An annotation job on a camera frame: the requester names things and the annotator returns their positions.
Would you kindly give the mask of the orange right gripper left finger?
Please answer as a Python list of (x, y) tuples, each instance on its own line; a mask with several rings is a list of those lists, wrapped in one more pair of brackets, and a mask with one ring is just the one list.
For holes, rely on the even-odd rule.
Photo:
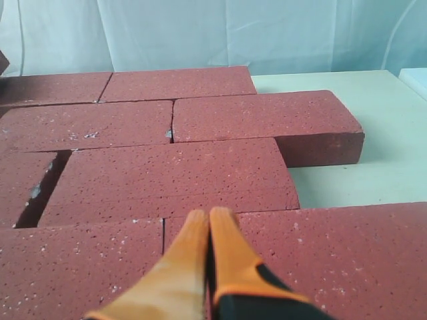
[(190, 211), (163, 257), (117, 299), (86, 319), (203, 319), (209, 218)]

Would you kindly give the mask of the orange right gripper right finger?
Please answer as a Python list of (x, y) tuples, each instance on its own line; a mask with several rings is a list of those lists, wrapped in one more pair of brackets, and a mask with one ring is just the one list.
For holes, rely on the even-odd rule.
[(209, 212), (212, 319), (329, 319), (281, 281), (246, 241), (226, 207)]

